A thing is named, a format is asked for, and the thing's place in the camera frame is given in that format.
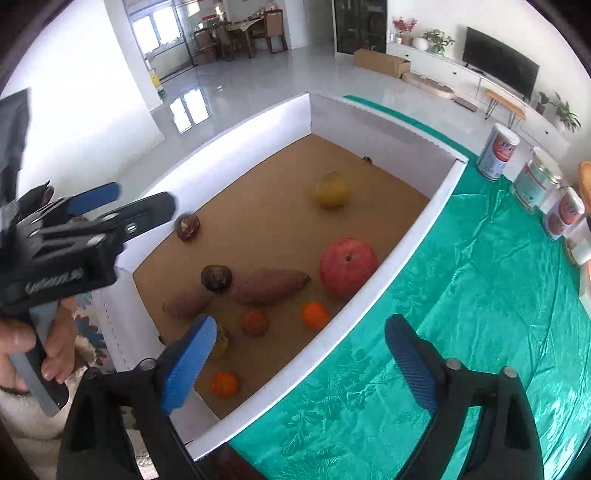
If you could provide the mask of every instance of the glass door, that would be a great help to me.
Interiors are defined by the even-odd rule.
[[[361,0],[361,48],[386,53],[388,25],[386,0]]]
[[[355,53],[361,48],[361,0],[335,0],[336,49]]]

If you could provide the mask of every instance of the white cabinet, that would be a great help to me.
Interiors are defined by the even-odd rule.
[[[390,55],[410,60],[411,70],[450,86],[460,96],[475,97],[480,77],[455,62],[404,45],[388,44]]]
[[[485,90],[487,88],[494,90],[524,110],[525,121],[520,122],[515,130],[528,143],[538,144],[556,159],[561,158],[568,150],[570,143],[558,133],[554,125],[512,92],[486,76],[465,68],[459,62],[413,47],[389,43],[386,46],[386,52],[409,60],[413,72],[449,85],[457,96],[465,97],[481,109],[486,109],[491,100],[486,96]],[[506,123],[509,112],[499,105],[493,112],[493,117]]]
[[[526,140],[526,136],[531,137],[554,158],[562,158],[569,149],[570,142],[558,133],[554,125],[532,108],[526,110],[525,117],[526,120],[520,123],[517,133],[525,137]]]

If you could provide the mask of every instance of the red apple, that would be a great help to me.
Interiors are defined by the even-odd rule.
[[[349,300],[378,266],[371,245],[355,238],[342,238],[330,244],[320,256],[320,280],[331,295]]]

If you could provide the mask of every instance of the potted plant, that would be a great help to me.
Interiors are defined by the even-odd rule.
[[[579,122],[577,115],[570,111],[569,103],[563,102],[562,98],[560,98],[560,95],[557,92],[554,93],[558,99],[557,102],[550,102],[551,105],[556,107],[554,126],[560,133],[564,133],[566,130],[575,133],[581,128],[581,122]]]
[[[546,103],[549,103],[550,98],[542,90],[538,91],[538,95],[540,96],[540,100],[538,101],[538,105],[535,106],[535,111],[543,115],[546,110]]]
[[[406,46],[412,45],[413,38],[410,36],[410,33],[417,26],[417,19],[411,18],[408,22],[405,22],[402,17],[399,17],[397,20],[393,20],[392,23],[398,32],[397,38],[400,38],[400,41],[397,40],[396,43],[402,43]]]
[[[446,37],[445,33],[434,28],[428,30],[423,34],[423,38],[431,42],[431,52],[443,55],[445,53],[445,47],[453,45],[456,41],[449,35]]]

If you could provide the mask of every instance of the orange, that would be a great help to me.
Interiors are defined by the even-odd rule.
[[[259,337],[265,335],[269,328],[269,320],[262,310],[249,308],[242,313],[241,328],[247,335]]]
[[[230,398],[238,393],[240,382],[233,372],[216,372],[213,374],[212,392],[221,398]]]
[[[301,310],[304,323],[317,332],[321,331],[330,322],[330,315],[319,301],[309,301]]]

